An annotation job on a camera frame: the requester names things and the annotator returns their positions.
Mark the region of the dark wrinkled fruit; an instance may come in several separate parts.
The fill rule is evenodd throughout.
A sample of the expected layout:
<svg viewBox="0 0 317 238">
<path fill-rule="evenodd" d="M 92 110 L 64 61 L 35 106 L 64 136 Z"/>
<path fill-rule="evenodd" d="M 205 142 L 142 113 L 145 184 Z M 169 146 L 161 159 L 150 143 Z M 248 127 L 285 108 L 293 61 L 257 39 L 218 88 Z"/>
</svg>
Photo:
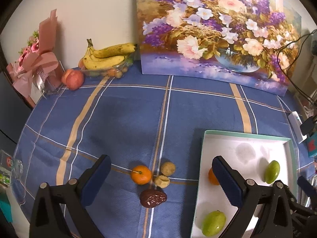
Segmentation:
<svg viewBox="0 0 317 238">
<path fill-rule="evenodd" d="M 140 204 L 145 208 L 154 208 L 167 200 L 167 194 L 155 189 L 147 189 L 140 194 Z"/>
</svg>

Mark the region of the green fruit far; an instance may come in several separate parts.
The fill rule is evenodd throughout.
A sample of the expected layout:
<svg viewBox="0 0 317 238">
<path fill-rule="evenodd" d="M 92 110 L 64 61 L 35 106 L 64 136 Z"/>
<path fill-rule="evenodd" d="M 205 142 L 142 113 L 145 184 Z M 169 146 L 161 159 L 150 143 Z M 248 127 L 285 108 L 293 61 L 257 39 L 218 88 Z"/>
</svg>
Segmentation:
<svg viewBox="0 0 317 238">
<path fill-rule="evenodd" d="M 273 183 L 280 173 L 280 165 L 276 160 L 271 161 L 265 169 L 264 181 L 267 184 Z"/>
</svg>

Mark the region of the green fruit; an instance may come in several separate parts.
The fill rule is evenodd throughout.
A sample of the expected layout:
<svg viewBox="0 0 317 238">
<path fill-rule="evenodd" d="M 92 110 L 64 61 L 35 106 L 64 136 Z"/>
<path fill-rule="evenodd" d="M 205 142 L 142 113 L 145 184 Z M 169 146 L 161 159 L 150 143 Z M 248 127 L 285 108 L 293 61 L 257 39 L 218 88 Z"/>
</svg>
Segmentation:
<svg viewBox="0 0 317 238">
<path fill-rule="evenodd" d="M 206 237 L 217 235 L 225 226 L 226 216 L 221 211 L 213 211 L 206 215 L 202 222 L 202 234 Z"/>
<path fill-rule="evenodd" d="M 280 165 L 276 160 L 271 161 L 265 169 L 264 181 L 267 184 L 273 183 L 280 173 Z"/>
</svg>

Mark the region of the black power adapter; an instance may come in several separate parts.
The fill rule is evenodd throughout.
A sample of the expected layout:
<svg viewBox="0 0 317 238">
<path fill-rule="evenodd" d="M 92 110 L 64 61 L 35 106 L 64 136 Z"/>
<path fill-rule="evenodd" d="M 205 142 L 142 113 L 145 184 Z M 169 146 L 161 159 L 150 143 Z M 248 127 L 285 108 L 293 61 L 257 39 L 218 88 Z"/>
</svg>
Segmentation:
<svg viewBox="0 0 317 238">
<path fill-rule="evenodd" d="M 314 133 L 314 129 L 316 128 L 316 115 L 307 118 L 301 125 L 300 130 L 303 136 L 309 135 L 311 136 Z"/>
</svg>

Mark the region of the white tray with green rim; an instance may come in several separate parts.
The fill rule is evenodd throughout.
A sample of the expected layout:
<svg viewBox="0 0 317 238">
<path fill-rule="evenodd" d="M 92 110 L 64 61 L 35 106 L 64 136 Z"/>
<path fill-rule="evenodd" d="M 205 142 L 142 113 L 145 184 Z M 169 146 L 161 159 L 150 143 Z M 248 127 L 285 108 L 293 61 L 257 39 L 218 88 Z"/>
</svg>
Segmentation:
<svg viewBox="0 0 317 238">
<path fill-rule="evenodd" d="M 201 226 L 212 211 L 221 211 L 228 221 L 236 207 L 232 206 L 224 191 L 208 180 L 212 161 L 221 155 L 231 168 L 243 178 L 253 179 L 258 185 L 266 185 L 266 166 L 273 160 L 280 165 L 278 179 L 297 195 L 297 159 L 292 139 L 278 136 L 208 130 L 204 134 L 201 150 L 198 194 L 191 237 L 203 237 Z"/>
</svg>

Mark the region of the green fruit near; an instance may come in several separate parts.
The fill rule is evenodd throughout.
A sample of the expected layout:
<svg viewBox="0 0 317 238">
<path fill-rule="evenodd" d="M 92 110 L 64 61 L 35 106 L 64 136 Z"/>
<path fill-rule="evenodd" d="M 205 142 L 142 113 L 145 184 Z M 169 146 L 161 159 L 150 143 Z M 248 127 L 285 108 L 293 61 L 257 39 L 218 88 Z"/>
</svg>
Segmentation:
<svg viewBox="0 0 317 238">
<path fill-rule="evenodd" d="M 221 211 L 213 211 L 206 215 L 202 222 L 202 234 L 206 237 L 217 235 L 225 226 L 226 216 Z"/>
</svg>

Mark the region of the clear plastic bottle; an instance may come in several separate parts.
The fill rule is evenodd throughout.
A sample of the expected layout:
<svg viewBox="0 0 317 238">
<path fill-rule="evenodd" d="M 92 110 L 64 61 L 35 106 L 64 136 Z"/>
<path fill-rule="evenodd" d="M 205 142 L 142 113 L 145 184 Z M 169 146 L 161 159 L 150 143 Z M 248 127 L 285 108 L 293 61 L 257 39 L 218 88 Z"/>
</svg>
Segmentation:
<svg viewBox="0 0 317 238">
<path fill-rule="evenodd" d="M 13 181 L 20 180 L 23 173 L 23 164 L 20 160 L 10 156 L 1 149 L 0 152 L 0 181 L 9 187 Z"/>
</svg>

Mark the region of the orange tangerine on cloth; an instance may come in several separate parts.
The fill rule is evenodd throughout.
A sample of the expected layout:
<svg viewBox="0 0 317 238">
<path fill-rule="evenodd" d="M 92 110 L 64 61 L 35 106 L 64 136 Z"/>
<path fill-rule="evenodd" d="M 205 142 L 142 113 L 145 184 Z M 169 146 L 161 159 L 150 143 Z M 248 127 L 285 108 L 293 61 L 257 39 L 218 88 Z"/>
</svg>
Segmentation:
<svg viewBox="0 0 317 238">
<path fill-rule="evenodd" d="M 145 185 L 152 180 L 152 172 L 147 166 L 138 165 L 131 170 L 131 179 L 137 185 Z"/>
</svg>

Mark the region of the beige walnut lower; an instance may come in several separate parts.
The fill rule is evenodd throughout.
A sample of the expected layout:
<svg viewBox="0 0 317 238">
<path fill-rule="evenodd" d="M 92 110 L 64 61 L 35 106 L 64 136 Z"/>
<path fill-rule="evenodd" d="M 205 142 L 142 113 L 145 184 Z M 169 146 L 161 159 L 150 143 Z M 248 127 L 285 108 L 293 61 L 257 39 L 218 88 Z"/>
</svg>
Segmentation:
<svg viewBox="0 0 317 238">
<path fill-rule="evenodd" d="M 154 183 L 156 186 L 165 189 L 166 187 L 169 186 L 170 184 L 170 179 L 169 177 L 165 176 L 165 175 L 158 175 L 155 177 L 154 179 Z"/>
</svg>

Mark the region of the beige walnut upper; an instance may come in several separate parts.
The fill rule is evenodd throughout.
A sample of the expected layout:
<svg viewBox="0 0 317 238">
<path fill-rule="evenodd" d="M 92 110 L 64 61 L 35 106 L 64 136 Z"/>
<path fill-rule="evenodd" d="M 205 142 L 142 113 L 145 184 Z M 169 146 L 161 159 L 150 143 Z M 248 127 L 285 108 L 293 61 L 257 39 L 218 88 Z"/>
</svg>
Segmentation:
<svg viewBox="0 0 317 238">
<path fill-rule="evenodd" d="M 171 176 L 176 171 L 176 166 L 172 162 L 165 162 L 160 167 L 161 173 L 165 176 Z"/>
</svg>

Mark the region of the blue plaid tablecloth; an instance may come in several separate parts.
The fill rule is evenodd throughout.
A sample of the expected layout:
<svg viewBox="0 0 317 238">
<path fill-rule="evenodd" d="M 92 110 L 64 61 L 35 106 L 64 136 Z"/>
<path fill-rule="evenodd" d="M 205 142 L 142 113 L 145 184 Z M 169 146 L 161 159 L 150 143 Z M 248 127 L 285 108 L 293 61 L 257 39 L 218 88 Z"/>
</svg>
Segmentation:
<svg viewBox="0 0 317 238">
<path fill-rule="evenodd" d="M 105 237 L 189 237 L 206 130 L 294 138 L 288 114 L 296 102 L 237 84 L 179 76 L 143 75 L 136 63 L 120 79 L 86 79 L 71 91 L 41 99 L 16 147 L 23 175 L 14 195 L 30 218 L 41 183 L 78 178 L 102 155 L 111 172 L 88 212 Z M 167 201 L 140 205 L 136 165 L 154 174 L 176 165 Z"/>
</svg>

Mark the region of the pink wrapped bouquet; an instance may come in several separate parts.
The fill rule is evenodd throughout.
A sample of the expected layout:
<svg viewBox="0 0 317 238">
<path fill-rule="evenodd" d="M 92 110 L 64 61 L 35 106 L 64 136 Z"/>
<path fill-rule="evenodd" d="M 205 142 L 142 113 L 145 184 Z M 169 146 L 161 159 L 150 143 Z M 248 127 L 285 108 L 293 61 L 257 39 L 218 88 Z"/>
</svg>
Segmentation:
<svg viewBox="0 0 317 238">
<path fill-rule="evenodd" d="M 37 88 L 42 97 L 58 92 L 62 87 L 63 69 L 53 50 L 56 42 L 57 15 L 52 10 L 50 16 L 39 24 L 22 48 L 20 57 L 7 66 L 13 87 L 34 108 L 31 98 L 32 88 Z"/>
</svg>

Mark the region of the floral painting canvas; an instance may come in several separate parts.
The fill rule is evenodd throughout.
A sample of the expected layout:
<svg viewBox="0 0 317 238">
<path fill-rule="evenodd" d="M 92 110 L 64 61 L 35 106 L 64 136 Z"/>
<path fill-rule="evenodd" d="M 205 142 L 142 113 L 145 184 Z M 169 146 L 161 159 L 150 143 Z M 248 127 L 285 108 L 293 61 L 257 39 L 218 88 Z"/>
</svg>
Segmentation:
<svg viewBox="0 0 317 238">
<path fill-rule="evenodd" d="M 301 16 L 285 0 L 136 0 L 144 74 L 200 77 L 284 95 Z"/>
</svg>

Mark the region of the glass fruit bowl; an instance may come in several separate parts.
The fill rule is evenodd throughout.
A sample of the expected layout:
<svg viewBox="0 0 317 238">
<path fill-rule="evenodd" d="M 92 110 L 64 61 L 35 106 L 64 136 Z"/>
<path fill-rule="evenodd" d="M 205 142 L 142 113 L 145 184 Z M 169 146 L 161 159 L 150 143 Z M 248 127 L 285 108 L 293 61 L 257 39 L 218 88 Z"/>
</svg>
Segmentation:
<svg viewBox="0 0 317 238">
<path fill-rule="evenodd" d="M 92 58 L 92 55 L 85 55 L 81 60 L 81 71 L 88 77 L 115 77 L 121 78 L 130 66 L 134 63 L 134 53 L 117 55 L 110 58 Z"/>
</svg>

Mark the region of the banana bunch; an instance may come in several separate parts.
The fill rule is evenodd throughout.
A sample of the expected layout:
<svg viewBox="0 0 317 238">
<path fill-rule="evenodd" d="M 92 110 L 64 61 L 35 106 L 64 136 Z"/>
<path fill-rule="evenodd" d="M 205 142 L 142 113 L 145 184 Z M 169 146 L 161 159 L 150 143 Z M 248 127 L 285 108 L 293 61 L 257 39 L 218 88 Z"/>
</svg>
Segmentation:
<svg viewBox="0 0 317 238">
<path fill-rule="evenodd" d="M 87 51 L 82 58 L 87 70 L 104 70 L 118 66 L 137 49 L 134 43 L 118 44 L 103 49 L 94 49 L 91 39 L 87 39 L 87 43 Z"/>
</svg>

